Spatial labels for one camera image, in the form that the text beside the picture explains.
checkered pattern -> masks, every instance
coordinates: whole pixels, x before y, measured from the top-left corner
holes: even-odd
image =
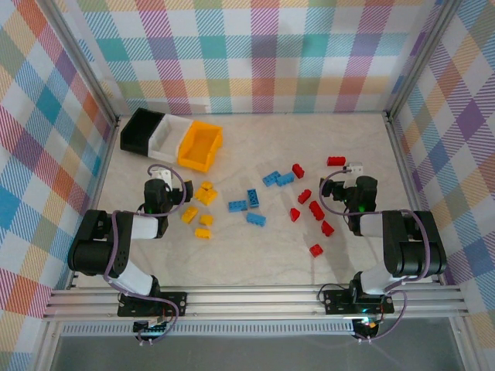
[[[24,370],[110,125],[35,0],[0,0],[0,369]]]
[[[398,115],[422,205],[435,215],[495,369],[495,2],[464,0]]]
[[[77,0],[75,14],[65,1],[56,2],[123,114],[382,111],[442,2]]]

yellow bin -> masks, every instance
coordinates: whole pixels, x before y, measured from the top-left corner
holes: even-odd
[[[200,172],[207,172],[222,146],[222,128],[206,122],[193,121],[179,146],[177,163]]]

gray floor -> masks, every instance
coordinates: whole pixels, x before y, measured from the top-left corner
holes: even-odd
[[[52,371],[173,369],[456,371],[464,369],[447,319],[405,319],[373,345],[350,336],[170,336],[153,347],[133,338],[64,337]]]

aluminum rail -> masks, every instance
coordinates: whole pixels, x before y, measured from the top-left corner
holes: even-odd
[[[188,293],[187,320],[260,320],[260,319],[324,319],[362,318],[363,315],[325,315],[325,308],[316,300],[320,286],[251,286],[162,288],[163,291]],[[437,283],[407,284],[406,318],[454,317],[467,314],[460,289]],[[394,298],[395,318],[403,299]],[[53,291],[45,312],[47,321],[136,320],[117,316],[118,295],[110,288]]]

yellow lego brick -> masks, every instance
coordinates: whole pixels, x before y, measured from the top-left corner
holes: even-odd
[[[203,183],[201,183],[201,188],[205,189],[206,191],[209,191],[210,189],[213,188],[213,183],[212,182],[203,182]]]
[[[200,224],[203,224],[204,226],[211,226],[213,224],[213,216],[202,215],[200,218]]]
[[[204,228],[196,228],[196,231],[194,232],[194,236],[209,240],[211,238],[211,231],[205,230]]]
[[[196,193],[194,193],[194,198],[198,199],[202,203],[204,203],[203,200],[205,199],[206,196],[207,196],[207,191],[205,189],[202,189],[202,188],[198,189],[196,191]]]
[[[207,191],[205,200],[202,201],[202,203],[204,203],[206,206],[209,206],[213,202],[213,200],[216,199],[217,196],[218,196],[218,192],[214,189],[210,189],[209,191]]]
[[[191,220],[194,219],[194,216],[196,216],[196,214],[198,213],[198,208],[197,207],[194,207],[194,206],[189,206],[187,208],[187,210],[185,211],[185,213],[183,214],[182,216],[182,221],[184,223],[191,223]]]

